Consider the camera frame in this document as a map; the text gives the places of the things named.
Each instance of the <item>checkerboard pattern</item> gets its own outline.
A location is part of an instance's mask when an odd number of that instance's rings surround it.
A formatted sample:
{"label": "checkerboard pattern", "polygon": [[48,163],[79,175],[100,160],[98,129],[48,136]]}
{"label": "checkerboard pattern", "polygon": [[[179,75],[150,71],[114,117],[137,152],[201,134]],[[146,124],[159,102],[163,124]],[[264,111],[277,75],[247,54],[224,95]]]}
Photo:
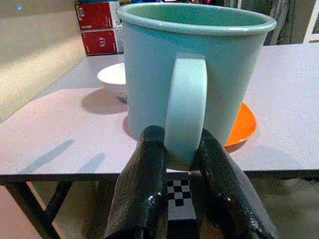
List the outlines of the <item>checkerboard pattern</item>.
{"label": "checkerboard pattern", "polygon": [[188,179],[167,181],[168,220],[195,219]]}

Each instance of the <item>mug rim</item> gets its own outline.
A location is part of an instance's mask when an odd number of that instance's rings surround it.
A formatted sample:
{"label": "mug rim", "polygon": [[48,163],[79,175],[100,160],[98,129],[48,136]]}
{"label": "mug rim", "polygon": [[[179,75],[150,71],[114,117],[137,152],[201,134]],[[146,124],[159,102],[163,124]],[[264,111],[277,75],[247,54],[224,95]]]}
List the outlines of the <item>mug rim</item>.
{"label": "mug rim", "polygon": [[[263,24],[256,25],[243,25],[243,26],[213,26],[213,25],[194,25],[186,23],[175,23],[161,20],[149,19],[146,17],[136,16],[128,11],[134,8],[143,8],[148,5],[166,5],[167,7],[192,7],[192,8],[214,8],[222,11],[235,11],[252,15],[256,18],[265,21]],[[270,16],[231,7],[213,6],[203,4],[185,4],[185,3],[164,3],[164,2],[151,2],[151,3],[135,3],[121,6],[117,10],[117,14],[122,21],[128,22],[141,27],[151,28],[155,30],[196,34],[196,35],[216,35],[216,36],[236,36],[236,35],[257,35],[264,34],[273,30],[277,23],[276,20]]]}

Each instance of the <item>mug handle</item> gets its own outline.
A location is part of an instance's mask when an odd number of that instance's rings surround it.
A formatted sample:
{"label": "mug handle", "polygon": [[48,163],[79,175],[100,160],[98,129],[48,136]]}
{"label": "mug handle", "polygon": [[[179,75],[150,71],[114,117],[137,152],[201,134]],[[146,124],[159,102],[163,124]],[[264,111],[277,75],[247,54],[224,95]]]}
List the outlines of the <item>mug handle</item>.
{"label": "mug handle", "polygon": [[199,147],[207,96],[204,59],[175,60],[166,116],[167,167],[189,170]]}

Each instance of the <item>white bowl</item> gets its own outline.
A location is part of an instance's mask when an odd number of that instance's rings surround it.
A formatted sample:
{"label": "white bowl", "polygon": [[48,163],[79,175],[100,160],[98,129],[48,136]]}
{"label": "white bowl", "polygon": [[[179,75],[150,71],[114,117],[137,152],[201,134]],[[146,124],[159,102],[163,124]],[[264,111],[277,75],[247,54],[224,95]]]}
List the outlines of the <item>white bowl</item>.
{"label": "white bowl", "polygon": [[104,88],[112,91],[118,97],[127,97],[124,63],[104,68],[97,77],[103,83]]}

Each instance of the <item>table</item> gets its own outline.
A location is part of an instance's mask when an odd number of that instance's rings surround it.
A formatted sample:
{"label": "table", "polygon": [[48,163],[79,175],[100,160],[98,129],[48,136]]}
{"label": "table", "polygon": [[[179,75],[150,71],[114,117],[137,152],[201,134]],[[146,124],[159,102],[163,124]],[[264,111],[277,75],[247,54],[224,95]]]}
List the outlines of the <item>table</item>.
{"label": "table", "polygon": [[[231,153],[248,176],[319,177],[318,56],[316,43],[262,48],[244,99],[258,130]],[[126,165],[136,146],[126,132],[126,105],[96,79],[99,70],[123,60],[87,57],[0,124],[0,182],[8,183],[17,201],[30,201],[24,210],[32,211],[35,203],[26,181],[112,181]],[[61,182],[60,192],[69,186]],[[54,212],[59,199],[52,203]],[[47,234],[50,220],[45,221]]]}

